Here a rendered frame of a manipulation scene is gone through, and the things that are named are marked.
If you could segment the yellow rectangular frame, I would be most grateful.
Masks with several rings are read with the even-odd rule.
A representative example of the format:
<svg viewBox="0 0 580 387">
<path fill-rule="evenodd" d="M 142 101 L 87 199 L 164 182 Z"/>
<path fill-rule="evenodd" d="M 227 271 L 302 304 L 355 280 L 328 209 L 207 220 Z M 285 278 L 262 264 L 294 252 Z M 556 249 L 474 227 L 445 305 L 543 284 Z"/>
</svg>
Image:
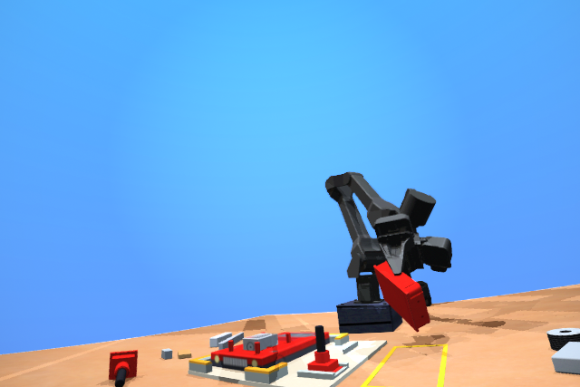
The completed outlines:
<svg viewBox="0 0 580 387">
<path fill-rule="evenodd" d="M 387 360 L 389 359 L 389 357 L 391 356 L 391 354 L 394 352 L 394 350 L 396 348 L 399 348 L 399 347 L 411 348 L 411 347 L 423 347 L 423 346 L 429 346 L 429 347 L 432 347 L 432 346 L 443 346 L 443 353 L 441 355 L 440 375 L 438 377 L 438 386 L 437 387 L 444 387 L 445 372 L 446 372 L 446 362 L 447 362 L 447 352 L 448 352 L 448 345 L 447 344 L 415 345 L 415 346 L 394 346 L 392 348 L 392 350 L 387 354 L 387 356 L 385 356 L 384 359 L 380 362 L 380 364 L 375 368 L 375 370 L 372 372 L 371 376 L 369 376 L 368 379 L 361 385 L 361 387 L 377 387 L 377 386 L 367 386 L 367 385 L 369 384 L 369 382 L 371 382 L 371 380 L 378 373 L 378 371 L 386 364 Z"/>
</svg>

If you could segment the black toy tyre with white hub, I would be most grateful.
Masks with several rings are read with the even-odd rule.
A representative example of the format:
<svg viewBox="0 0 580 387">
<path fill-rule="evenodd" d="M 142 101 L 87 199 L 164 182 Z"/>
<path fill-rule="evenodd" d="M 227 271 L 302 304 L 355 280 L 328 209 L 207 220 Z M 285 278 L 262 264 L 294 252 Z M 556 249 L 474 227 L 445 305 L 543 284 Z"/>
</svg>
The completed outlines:
<svg viewBox="0 0 580 387">
<path fill-rule="evenodd" d="M 559 351 L 569 342 L 580 342 L 580 328 L 562 328 L 546 332 L 551 349 Z"/>
</svg>

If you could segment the red hood shell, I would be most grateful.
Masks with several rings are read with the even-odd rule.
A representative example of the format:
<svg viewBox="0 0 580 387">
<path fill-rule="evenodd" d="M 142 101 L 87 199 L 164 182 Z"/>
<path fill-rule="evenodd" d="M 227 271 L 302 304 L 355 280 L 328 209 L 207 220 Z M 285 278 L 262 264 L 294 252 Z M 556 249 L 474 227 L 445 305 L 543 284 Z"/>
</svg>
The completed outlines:
<svg viewBox="0 0 580 387">
<path fill-rule="evenodd" d="M 393 307 L 415 331 L 430 323 L 430 316 L 421 286 L 401 272 L 395 276 L 385 262 L 373 266 L 383 299 Z"/>
</svg>

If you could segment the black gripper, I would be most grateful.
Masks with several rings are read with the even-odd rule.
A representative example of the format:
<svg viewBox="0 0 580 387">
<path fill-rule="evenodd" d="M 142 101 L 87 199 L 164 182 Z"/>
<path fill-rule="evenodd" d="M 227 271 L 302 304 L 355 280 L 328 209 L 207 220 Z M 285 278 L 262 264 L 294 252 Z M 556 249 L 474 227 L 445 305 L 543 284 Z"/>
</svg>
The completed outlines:
<svg viewBox="0 0 580 387">
<path fill-rule="evenodd" d="M 379 241 L 379 247 L 386 262 L 395 276 L 401 272 L 411 278 L 411 272 L 422 268 L 420 249 L 414 244 L 415 234 L 411 227 L 409 215 L 394 215 L 378 218 L 374 222 L 374 231 Z M 412 278 L 411 278 L 412 279 Z M 432 304 L 428 283 L 417 282 L 423 292 L 426 306 Z"/>
</svg>

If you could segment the small tan block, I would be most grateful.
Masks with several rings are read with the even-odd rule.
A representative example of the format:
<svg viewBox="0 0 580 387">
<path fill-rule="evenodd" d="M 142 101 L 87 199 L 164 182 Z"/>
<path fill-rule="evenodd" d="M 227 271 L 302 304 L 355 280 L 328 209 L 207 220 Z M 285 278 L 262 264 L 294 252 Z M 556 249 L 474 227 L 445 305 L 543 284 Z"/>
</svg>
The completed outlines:
<svg viewBox="0 0 580 387">
<path fill-rule="evenodd" d="M 179 350 L 178 351 L 178 359 L 184 358 L 191 358 L 191 351 L 190 350 Z"/>
</svg>

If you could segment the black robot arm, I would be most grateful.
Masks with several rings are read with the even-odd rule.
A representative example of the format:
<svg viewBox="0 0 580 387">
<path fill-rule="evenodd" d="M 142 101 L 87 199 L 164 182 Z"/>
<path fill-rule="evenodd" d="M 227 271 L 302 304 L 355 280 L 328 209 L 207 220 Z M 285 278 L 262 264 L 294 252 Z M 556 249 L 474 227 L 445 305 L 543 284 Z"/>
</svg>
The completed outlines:
<svg viewBox="0 0 580 387">
<path fill-rule="evenodd" d="M 445 237 L 420 237 L 416 228 L 425 226 L 430 218 L 436 199 L 417 189 L 407 188 L 400 208 L 383 199 L 359 172 L 345 172 L 330 176 L 325 182 L 329 196 L 335 200 L 353 242 L 351 260 L 346 269 L 348 278 L 356 278 L 357 301 L 354 304 L 380 304 L 380 288 L 373 266 L 386 262 L 377 237 L 368 234 L 363 218 L 353 200 L 353 194 L 367 209 L 367 218 L 374 230 L 378 218 L 409 215 L 415 234 L 414 244 L 420 249 L 420 261 L 430 270 L 444 273 L 451 268 L 452 246 Z M 361 275 L 363 272 L 372 272 Z"/>
</svg>

